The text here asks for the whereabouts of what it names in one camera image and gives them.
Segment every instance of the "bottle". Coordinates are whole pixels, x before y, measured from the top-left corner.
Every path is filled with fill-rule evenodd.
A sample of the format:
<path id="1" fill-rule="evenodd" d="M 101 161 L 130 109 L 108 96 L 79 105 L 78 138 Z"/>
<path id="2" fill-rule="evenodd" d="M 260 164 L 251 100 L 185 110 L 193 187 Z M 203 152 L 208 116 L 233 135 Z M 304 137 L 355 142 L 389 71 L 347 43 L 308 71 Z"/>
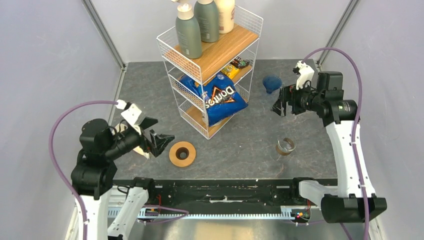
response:
<path id="1" fill-rule="evenodd" d="M 199 23 L 203 42 L 214 43 L 220 39 L 220 13 L 214 0 L 197 0 L 194 16 Z"/>
<path id="2" fill-rule="evenodd" d="M 202 55 L 200 27 L 192 6 L 187 0 L 172 0 L 181 3 L 175 20 L 176 35 L 181 53 L 189 59 L 198 59 Z"/>
<path id="3" fill-rule="evenodd" d="M 215 0 L 219 11 L 219 33 L 227 34 L 234 28 L 234 15 L 236 11 L 235 0 Z"/>

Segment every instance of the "white wall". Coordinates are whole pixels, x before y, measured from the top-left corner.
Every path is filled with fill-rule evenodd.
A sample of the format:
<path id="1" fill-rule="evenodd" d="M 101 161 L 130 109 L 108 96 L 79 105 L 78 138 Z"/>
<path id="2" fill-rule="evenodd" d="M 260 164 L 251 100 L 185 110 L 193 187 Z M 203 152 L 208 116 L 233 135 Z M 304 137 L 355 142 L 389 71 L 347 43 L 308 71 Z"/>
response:
<path id="1" fill-rule="evenodd" d="M 92 2 L 125 62 L 162 60 L 156 37 L 175 25 L 176 3 L 171 0 Z M 326 45 L 349 0 L 235 2 L 264 19 L 258 59 L 302 59 Z"/>
<path id="2" fill-rule="evenodd" d="M 388 240 L 424 235 L 423 9 L 422 0 L 363 0 L 336 43 L 362 76 L 361 141 L 372 184 L 387 199 L 381 221 Z M 342 72 L 346 98 L 358 98 L 343 56 L 331 53 L 324 69 Z"/>
<path id="3" fill-rule="evenodd" d="M 78 103 L 113 100 L 120 69 L 80 0 L 2 0 L 0 16 L 0 239 L 64 239 L 74 198 L 50 161 L 50 129 Z M 110 109 L 81 109 L 58 127 L 67 176 L 81 126 Z"/>

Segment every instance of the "bottle cap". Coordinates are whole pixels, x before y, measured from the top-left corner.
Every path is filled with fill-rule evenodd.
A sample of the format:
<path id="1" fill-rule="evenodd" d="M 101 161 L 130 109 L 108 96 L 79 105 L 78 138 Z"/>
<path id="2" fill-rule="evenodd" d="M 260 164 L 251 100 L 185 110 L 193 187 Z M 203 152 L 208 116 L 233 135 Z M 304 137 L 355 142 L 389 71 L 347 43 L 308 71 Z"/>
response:
<path id="1" fill-rule="evenodd" d="M 206 5 L 206 4 L 212 3 L 214 0 L 197 0 L 197 1 L 199 4 Z"/>
<path id="2" fill-rule="evenodd" d="M 189 20 L 194 17 L 193 8 L 189 3 L 180 4 L 178 6 L 178 18 L 181 20 Z"/>

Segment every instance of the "blue doritos bag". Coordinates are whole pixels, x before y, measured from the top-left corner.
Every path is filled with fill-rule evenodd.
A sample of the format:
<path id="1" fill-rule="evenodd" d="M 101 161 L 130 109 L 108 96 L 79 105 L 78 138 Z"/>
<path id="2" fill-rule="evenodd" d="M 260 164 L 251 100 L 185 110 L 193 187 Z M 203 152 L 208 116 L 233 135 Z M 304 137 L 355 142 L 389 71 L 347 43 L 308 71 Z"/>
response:
<path id="1" fill-rule="evenodd" d="M 213 126 L 219 121 L 229 117 L 238 111 L 245 109 L 248 104 L 236 91 L 233 81 L 226 75 L 219 72 L 216 76 L 202 88 L 196 87 L 195 81 L 188 76 L 181 78 L 181 83 L 193 91 L 204 100 L 209 126 Z"/>

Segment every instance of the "three-tier shelf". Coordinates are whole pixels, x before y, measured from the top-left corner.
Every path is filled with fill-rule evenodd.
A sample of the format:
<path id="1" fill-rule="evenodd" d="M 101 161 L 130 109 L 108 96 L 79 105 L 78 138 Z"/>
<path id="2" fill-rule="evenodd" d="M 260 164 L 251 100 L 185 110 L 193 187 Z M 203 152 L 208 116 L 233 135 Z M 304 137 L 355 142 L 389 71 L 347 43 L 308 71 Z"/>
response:
<path id="1" fill-rule="evenodd" d="M 207 139 L 211 139 L 234 115 L 208 126 L 205 102 L 179 80 L 183 74 L 188 75 L 199 84 L 203 93 L 203 86 L 233 59 L 240 57 L 250 64 L 242 68 L 232 81 L 237 92 L 248 103 L 263 21 L 262 17 L 235 6 L 234 29 L 220 34 L 217 42 L 202 42 L 202 56 L 197 59 L 189 59 L 181 54 L 175 27 L 156 38 L 179 114 Z"/>

